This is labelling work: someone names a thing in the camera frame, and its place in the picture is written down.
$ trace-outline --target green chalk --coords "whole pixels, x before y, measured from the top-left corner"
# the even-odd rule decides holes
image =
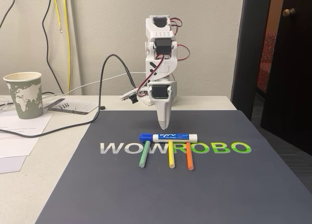
[[[138,165],[141,168],[145,167],[145,162],[146,162],[146,158],[147,158],[147,155],[148,155],[148,151],[150,149],[150,145],[151,145],[150,141],[146,141],[145,142],[144,149],[143,149],[143,152],[142,152],[142,155],[141,155],[141,159],[140,159],[140,163]]]

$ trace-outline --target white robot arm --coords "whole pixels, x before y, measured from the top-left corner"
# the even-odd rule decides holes
[[[148,96],[155,103],[158,121],[164,130],[170,121],[170,112],[176,96],[176,81],[169,75],[177,66],[177,47],[169,16],[150,16],[146,19],[146,79],[141,85],[119,98],[137,102],[137,97]]]

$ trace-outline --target white letter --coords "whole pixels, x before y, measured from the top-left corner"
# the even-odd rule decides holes
[[[118,146],[118,148],[117,148],[117,150],[116,150],[115,144],[114,144],[114,143],[110,143],[110,144],[108,145],[108,147],[104,150],[104,143],[100,143],[101,154],[107,153],[107,151],[109,150],[109,148],[112,148],[113,154],[116,154],[116,153],[118,153],[118,152],[121,150],[123,144],[124,144],[124,143],[120,143],[119,146]]]
[[[130,146],[131,145],[137,145],[138,146],[138,150],[137,151],[134,151],[134,152],[131,152],[129,150]],[[130,154],[135,154],[135,153],[139,153],[139,152],[142,152],[143,151],[143,145],[142,144],[138,144],[138,143],[130,143],[130,144],[127,144],[127,146],[125,147],[125,151],[127,153],[130,153]]]
[[[159,148],[159,151],[160,151],[161,153],[166,153],[166,152],[167,152],[167,149],[168,149],[168,143],[165,144],[165,148],[164,148],[164,149],[162,149],[162,147],[160,146],[160,144],[158,144],[158,143],[157,143],[157,144],[154,144],[153,149],[150,148],[150,150],[149,150],[148,153],[154,153],[155,150],[156,150],[156,148]]]

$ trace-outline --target yellow cable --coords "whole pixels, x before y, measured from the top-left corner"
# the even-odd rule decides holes
[[[68,47],[68,91],[70,91],[70,78],[71,78],[71,52],[70,52],[70,40],[69,40],[69,30],[67,21],[67,5],[66,0],[63,0],[64,4],[64,16],[65,16],[65,26],[67,31],[67,47]]]
[[[58,7],[58,3],[57,3],[57,0],[54,0],[54,4],[55,4],[55,9],[56,9],[56,11],[57,11],[57,17],[58,17],[58,27],[59,27],[59,30],[60,30],[60,32],[62,32],[62,26],[61,26],[61,24],[60,24],[60,18],[59,18],[59,7]]]

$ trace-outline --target paper cup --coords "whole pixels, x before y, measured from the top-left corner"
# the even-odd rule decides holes
[[[9,87],[19,118],[32,119],[43,114],[40,73],[20,72],[3,79]]]

